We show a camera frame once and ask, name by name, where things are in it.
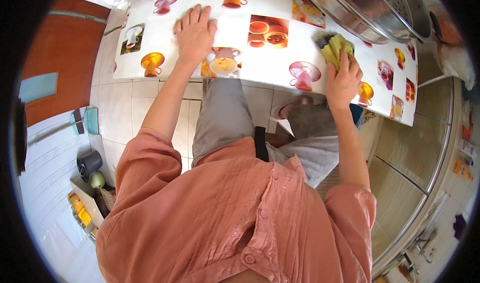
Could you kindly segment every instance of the black strap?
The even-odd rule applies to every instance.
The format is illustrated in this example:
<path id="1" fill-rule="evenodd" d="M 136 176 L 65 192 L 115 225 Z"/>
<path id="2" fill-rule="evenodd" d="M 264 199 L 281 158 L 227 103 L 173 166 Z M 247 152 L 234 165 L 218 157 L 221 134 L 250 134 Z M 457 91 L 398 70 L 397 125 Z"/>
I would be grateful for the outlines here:
<path id="1" fill-rule="evenodd" d="M 267 146 L 265 145 L 265 128 L 255 127 L 255 153 L 258 159 L 268 162 Z"/>

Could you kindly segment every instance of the wooden door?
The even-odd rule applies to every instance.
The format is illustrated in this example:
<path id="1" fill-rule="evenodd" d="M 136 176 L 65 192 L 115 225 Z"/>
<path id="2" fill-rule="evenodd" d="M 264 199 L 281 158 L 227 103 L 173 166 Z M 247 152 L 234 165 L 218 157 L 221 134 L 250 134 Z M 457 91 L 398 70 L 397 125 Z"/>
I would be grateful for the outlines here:
<path id="1" fill-rule="evenodd" d="M 50 11 L 35 35 L 21 79 L 56 72 L 56 93 L 26 104 L 28 126 L 89 105 L 95 59 L 110 13 L 83 0 L 57 0 Z"/>

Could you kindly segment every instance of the pink blouse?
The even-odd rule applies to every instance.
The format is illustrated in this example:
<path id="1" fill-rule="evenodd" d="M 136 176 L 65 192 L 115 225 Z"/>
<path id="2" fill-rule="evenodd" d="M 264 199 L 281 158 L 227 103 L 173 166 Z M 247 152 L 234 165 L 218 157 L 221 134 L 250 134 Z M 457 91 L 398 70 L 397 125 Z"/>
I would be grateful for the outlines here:
<path id="1" fill-rule="evenodd" d="M 217 283 L 250 268 L 271 282 L 370 283 L 368 188 L 336 186 L 324 203 L 296 156 L 261 161 L 251 137 L 181 169 L 154 130 L 127 144 L 96 241 L 107 282 Z"/>

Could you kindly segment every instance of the gray pants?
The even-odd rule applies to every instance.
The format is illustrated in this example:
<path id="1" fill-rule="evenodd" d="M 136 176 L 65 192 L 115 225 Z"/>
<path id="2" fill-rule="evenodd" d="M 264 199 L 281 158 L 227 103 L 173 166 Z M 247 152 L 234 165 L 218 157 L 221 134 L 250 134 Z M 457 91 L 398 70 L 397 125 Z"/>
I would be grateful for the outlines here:
<path id="1" fill-rule="evenodd" d="M 241 85 L 238 79 L 203 82 L 192 145 L 193 165 L 214 149 L 254 136 L 255 126 Z M 322 105 L 300 105 L 290 111 L 288 121 L 297 140 L 280 148 L 266 143 L 268 155 L 280 164 L 297 155 L 307 184 L 316 188 L 339 163 L 339 140 L 332 114 Z"/>

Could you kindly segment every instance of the blouse sleeve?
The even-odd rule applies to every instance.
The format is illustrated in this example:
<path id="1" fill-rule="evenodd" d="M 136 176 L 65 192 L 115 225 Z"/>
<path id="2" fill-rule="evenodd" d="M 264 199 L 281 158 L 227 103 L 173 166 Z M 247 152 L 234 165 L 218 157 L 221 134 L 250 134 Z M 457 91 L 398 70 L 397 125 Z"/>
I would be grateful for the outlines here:
<path id="1" fill-rule="evenodd" d="M 371 280 L 370 232 L 375 222 L 376 203 L 375 196 L 369 188 L 346 184 L 331 188 L 325 199 L 325 207 L 334 226 L 335 238 L 339 244 L 349 248 L 347 252 L 340 253 L 343 263 L 358 265 L 355 267 L 358 272 L 356 277 L 363 273 L 362 276 L 365 276 L 367 281 Z"/>
<path id="2" fill-rule="evenodd" d="M 142 201 L 180 176 L 181 169 L 180 153 L 173 149 L 171 141 L 155 130 L 141 129 L 128 142 L 118 162 L 115 205 L 123 206 L 127 199 L 128 206 Z"/>

